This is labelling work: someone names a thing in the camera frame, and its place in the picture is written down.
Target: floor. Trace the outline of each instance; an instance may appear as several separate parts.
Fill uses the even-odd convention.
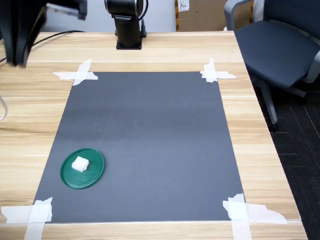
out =
[[[309,240],[320,240],[320,78],[297,87],[307,103],[297,104],[289,93],[272,88],[279,129],[271,133]],[[265,114],[266,108],[257,95]]]

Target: wooden table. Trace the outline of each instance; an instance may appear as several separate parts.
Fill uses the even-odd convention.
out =
[[[252,239],[307,239],[233,32],[149,33],[142,50],[116,50],[116,41],[108,33],[72,33],[34,47],[26,69],[0,63],[0,95],[8,105],[8,116],[0,122],[0,206],[33,203],[72,86],[52,72],[76,72],[90,58],[93,72],[202,71],[213,58],[217,71],[237,77],[218,83],[246,201],[266,205],[288,222],[250,223]],[[5,222],[0,214],[0,223]],[[23,239],[26,227],[2,224],[0,239]],[[214,221],[47,224],[42,239],[234,237],[230,221]]]

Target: green plate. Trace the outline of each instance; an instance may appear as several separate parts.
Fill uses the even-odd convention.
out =
[[[86,171],[74,170],[71,166],[77,157],[89,160]],[[62,163],[60,177],[64,184],[72,189],[85,189],[95,184],[105,170],[105,158],[97,150],[92,148],[82,148],[71,153]]]

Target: chair leg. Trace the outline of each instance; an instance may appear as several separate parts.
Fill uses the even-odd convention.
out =
[[[288,89],[285,90],[288,93],[297,95],[301,98],[304,98],[306,96],[306,93],[304,91],[301,91],[300,89],[297,89],[295,87],[289,87]]]
[[[271,123],[274,126],[276,126],[277,122],[278,122],[278,118],[277,118],[277,114],[276,114],[276,110],[275,110],[275,105],[274,105],[274,102],[272,100],[272,96],[270,93],[269,85],[266,84],[264,81],[257,81],[257,82],[255,82],[255,85],[261,89],[262,96],[263,96],[266,108],[268,110],[268,113],[269,113],[269,116],[271,119]]]

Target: tofu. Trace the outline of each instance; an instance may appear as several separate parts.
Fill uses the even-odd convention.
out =
[[[71,167],[76,170],[79,171],[81,173],[83,173],[84,171],[87,170],[88,166],[89,166],[89,160],[85,159],[81,156],[78,156],[74,162],[72,163]]]

